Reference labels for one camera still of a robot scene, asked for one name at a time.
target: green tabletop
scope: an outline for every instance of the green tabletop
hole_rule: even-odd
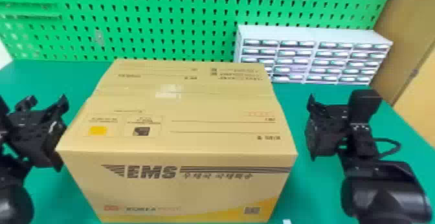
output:
[[[10,107],[27,95],[35,95],[39,100],[36,108],[43,108],[64,93],[70,102],[70,110],[64,116],[69,123],[109,66],[109,63],[16,61],[0,70],[0,95]],[[340,207],[344,176],[338,157],[320,157],[312,162],[304,128],[310,93],[315,93],[317,100],[325,104],[345,104],[350,93],[358,88],[361,87],[274,85],[299,157],[269,223],[281,224],[283,219],[290,219],[294,224],[357,223]],[[387,159],[408,162],[435,203],[435,171],[430,162],[435,158],[435,151],[386,103],[373,117],[371,126],[375,137],[389,137],[402,143],[402,150]],[[34,168],[25,187],[35,205],[33,224],[99,223],[66,167],[58,174],[53,169]]]

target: qr code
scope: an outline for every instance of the qr code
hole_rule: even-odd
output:
[[[260,213],[260,207],[245,207],[244,214],[259,214]]]

